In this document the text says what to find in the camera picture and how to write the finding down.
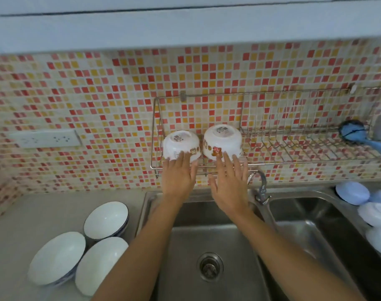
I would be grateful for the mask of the white wall power socket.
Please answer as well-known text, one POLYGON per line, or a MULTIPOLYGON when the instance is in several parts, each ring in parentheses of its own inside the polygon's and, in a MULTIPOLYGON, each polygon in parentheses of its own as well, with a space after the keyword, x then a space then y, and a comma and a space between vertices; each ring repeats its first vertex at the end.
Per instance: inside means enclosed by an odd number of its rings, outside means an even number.
POLYGON ((75 129, 18 131, 7 134, 20 148, 55 148, 81 146, 75 129))

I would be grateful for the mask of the person's left forearm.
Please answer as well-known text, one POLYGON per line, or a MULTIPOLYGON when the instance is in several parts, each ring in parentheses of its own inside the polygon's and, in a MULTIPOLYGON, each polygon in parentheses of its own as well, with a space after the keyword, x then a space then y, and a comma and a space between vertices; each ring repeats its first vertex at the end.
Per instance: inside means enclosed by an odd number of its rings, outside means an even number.
POLYGON ((188 195, 164 195, 91 301, 149 301, 174 221, 188 195))

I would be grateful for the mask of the person's right hand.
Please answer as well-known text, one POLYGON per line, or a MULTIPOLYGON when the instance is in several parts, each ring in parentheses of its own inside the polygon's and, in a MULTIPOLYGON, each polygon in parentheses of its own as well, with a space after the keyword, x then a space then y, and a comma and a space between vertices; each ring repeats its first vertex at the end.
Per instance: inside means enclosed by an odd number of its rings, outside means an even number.
POLYGON ((213 198, 218 207, 233 221, 248 210, 247 185, 242 182, 242 164, 233 156, 235 177, 227 177, 225 153, 216 159, 219 198, 213 198))

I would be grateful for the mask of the chrome faucet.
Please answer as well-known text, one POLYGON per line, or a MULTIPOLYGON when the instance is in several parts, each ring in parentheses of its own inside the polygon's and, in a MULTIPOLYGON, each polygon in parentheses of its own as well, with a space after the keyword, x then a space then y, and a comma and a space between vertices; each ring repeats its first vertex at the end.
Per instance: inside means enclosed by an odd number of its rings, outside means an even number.
POLYGON ((254 199, 261 205, 266 205, 268 204, 268 201, 271 198, 271 196, 267 194, 267 178, 265 173, 257 168, 252 170, 251 174, 249 174, 248 176, 247 184, 249 185, 256 175, 258 175, 261 178, 261 186, 258 188, 256 192, 254 192, 254 199))

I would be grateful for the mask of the blue dish brush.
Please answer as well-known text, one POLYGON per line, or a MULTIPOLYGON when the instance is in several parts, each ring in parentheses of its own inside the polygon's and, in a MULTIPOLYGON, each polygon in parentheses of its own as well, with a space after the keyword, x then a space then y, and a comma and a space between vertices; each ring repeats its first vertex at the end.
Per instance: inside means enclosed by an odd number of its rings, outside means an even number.
POLYGON ((338 126, 340 137, 352 144, 361 144, 371 147, 381 154, 381 141, 368 138, 368 131, 359 120, 346 120, 338 126))

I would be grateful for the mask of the white wall cabinet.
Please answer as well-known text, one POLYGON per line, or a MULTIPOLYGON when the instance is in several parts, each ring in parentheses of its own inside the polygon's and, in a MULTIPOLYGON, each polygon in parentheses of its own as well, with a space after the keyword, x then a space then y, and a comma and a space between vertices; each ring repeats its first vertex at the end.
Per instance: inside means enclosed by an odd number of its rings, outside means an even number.
POLYGON ((0 16, 0 55, 381 37, 381 0, 0 16))

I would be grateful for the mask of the white bowl with blue pattern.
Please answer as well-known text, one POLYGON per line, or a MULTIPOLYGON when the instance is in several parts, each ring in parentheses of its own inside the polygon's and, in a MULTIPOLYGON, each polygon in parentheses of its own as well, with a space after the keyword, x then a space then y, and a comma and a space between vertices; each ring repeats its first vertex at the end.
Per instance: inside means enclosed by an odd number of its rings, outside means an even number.
POLYGON ((109 237, 118 237, 129 222, 129 209, 122 202, 107 202, 95 208, 86 218, 83 233, 95 242, 109 237))
POLYGON ((80 293, 92 297, 128 246, 120 237, 109 237, 95 243, 76 270, 75 285, 80 293))
POLYGON ((48 241, 33 257, 28 279, 37 286, 58 286, 71 279, 86 250, 79 232, 66 232, 48 241))

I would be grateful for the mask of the person's right forearm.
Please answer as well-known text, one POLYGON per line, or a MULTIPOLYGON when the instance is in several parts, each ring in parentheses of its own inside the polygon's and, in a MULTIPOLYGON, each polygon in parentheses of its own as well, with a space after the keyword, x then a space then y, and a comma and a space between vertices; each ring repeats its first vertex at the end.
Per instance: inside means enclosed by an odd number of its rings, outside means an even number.
POLYGON ((248 207, 230 216, 283 292, 293 301, 366 301, 248 207))

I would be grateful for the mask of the person's left hand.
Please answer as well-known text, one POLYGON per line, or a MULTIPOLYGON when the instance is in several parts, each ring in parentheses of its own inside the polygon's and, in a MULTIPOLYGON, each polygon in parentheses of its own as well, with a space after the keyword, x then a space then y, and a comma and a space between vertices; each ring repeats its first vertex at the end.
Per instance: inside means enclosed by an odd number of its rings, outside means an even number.
POLYGON ((186 152, 184 155, 182 173, 175 173, 175 160, 165 159, 169 161, 168 175, 165 179, 162 178, 162 194, 163 201, 168 203, 183 203, 195 184, 191 182, 191 154, 186 152))

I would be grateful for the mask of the large white bear print bowl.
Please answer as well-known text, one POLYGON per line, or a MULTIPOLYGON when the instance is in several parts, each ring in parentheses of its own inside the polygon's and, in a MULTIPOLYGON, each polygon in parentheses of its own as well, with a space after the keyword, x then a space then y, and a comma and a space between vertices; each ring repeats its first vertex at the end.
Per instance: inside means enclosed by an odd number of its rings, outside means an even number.
POLYGON ((215 161, 227 153, 230 160, 240 157, 243 152, 242 134, 228 124, 219 124, 208 128, 203 135, 203 155, 215 161))

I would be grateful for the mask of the metal sink drain strainer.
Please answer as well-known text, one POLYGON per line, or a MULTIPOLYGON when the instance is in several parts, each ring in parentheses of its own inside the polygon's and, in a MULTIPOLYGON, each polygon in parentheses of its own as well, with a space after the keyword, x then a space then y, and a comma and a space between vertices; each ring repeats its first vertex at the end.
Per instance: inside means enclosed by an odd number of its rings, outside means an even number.
POLYGON ((197 270, 201 279, 205 282, 217 282, 221 278, 224 271, 223 261, 216 253, 203 253, 198 258, 197 270))

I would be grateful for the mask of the stainless steel double sink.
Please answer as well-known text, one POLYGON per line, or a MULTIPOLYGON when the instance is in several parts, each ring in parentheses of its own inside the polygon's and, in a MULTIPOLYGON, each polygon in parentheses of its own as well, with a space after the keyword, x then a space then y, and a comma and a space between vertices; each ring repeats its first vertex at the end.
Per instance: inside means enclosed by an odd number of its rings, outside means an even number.
MULTIPOLYGON (((368 226, 356 207, 340 200, 333 186, 269 189, 261 205, 250 190, 252 212, 367 301, 381 301, 381 255, 367 242, 368 226)), ((213 201, 196 189, 173 225, 168 249, 150 301, 290 301, 247 239, 213 201), (224 271, 205 282, 198 258, 218 254, 224 271)))

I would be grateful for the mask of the small white bear print bowl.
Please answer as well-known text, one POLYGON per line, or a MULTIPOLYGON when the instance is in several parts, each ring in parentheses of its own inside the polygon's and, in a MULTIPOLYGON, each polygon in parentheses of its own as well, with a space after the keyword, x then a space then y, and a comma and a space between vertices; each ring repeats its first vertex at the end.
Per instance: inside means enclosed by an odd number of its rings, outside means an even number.
POLYGON ((164 159, 176 160, 183 151, 191 154, 190 163, 192 163, 202 155, 199 137, 187 130, 170 133, 164 138, 162 147, 164 159))

